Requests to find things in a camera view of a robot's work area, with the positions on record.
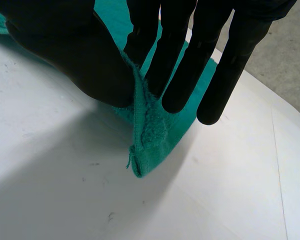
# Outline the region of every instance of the fingertip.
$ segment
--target fingertip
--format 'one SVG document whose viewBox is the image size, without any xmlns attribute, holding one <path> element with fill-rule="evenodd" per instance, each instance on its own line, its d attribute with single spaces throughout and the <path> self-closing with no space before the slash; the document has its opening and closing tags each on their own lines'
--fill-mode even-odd
<svg viewBox="0 0 300 240">
<path fill-rule="evenodd" d="M 163 95 L 161 103 L 162 103 L 163 109 L 170 114 L 177 114 L 177 113 L 181 112 L 182 109 L 184 108 L 184 106 L 180 106 L 180 105 L 176 104 L 167 95 Z"/>
<path fill-rule="evenodd" d="M 204 125 L 210 126 L 217 123 L 220 119 L 220 114 L 213 109 L 204 109 L 202 105 L 196 111 L 198 121 Z"/>
</svg>

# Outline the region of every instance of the dirt speck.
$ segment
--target dirt speck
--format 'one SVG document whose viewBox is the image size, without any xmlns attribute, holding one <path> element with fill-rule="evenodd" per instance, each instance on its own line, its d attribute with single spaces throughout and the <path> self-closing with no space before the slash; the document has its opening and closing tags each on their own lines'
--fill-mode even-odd
<svg viewBox="0 0 300 240">
<path fill-rule="evenodd" d="M 114 212 L 111 212 L 111 213 L 109 214 L 109 216 L 108 216 L 108 223 L 109 223 L 112 219 L 114 219 L 114 215 L 115 215 Z"/>
</svg>

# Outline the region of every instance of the black glove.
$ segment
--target black glove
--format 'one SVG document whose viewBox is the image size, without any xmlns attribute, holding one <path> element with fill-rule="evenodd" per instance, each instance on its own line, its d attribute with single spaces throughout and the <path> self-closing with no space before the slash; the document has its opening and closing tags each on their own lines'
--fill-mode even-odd
<svg viewBox="0 0 300 240">
<path fill-rule="evenodd" d="M 192 94 L 217 44 L 221 29 L 235 9 L 229 40 L 215 74 L 197 110 L 198 120 L 216 123 L 255 46 L 272 21 L 286 16 L 296 0 L 127 0 L 133 32 L 124 51 L 142 66 L 155 42 L 161 5 L 162 35 L 146 74 L 149 90 L 163 94 L 184 44 L 191 13 L 192 37 L 167 87 L 162 106 L 169 113 L 181 111 Z"/>
<path fill-rule="evenodd" d="M 126 107 L 134 75 L 94 12 L 95 0 L 0 0 L 10 35 L 90 97 Z"/>
</svg>

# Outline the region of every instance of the hand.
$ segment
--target hand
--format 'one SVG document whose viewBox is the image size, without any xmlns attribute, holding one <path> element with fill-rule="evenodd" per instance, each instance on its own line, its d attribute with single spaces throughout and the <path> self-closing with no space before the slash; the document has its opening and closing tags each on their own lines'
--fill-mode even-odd
<svg viewBox="0 0 300 240">
<path fill-rule="evenodd" d="M 115 107 L 133 101 L 135 78 L 95 0 L 0 0 L 10 35 L 67 75 L 90 97 Z"/>
<path fill-rule="evenodd" d="M 148 87 L 160 98 L 184 44 L 189 18 L 194 12 L 190 43 L 162 97 L 162 106 L 177 113 L 186 105 L 230 13 L 235 13 L 229 39 L 197 110 L 198 120 L 216 123 L 251 56 L 265 37 L 272 21 L 283 18 L 296 0 L 127 0 L 133 32 L 124 51 L 134 63 L 143 65 L 158 31 L 161 6 L 162 35 L 146 73 Z"/>
</svg>

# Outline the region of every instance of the gray floor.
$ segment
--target gray floor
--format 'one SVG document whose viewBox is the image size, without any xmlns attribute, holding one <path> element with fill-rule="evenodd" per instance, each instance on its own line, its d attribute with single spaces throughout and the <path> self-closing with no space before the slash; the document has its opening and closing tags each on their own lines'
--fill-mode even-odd
<svg viewBox="0 0 300 240">
<path fill-rule="evenodd" d="M 227 43 L 231 18 L 223 27 L 216 46 L 220 51 Z M 285 18 L 272 24 L 245 70 L 300 112 L 300 0 Z"/>
</svg>

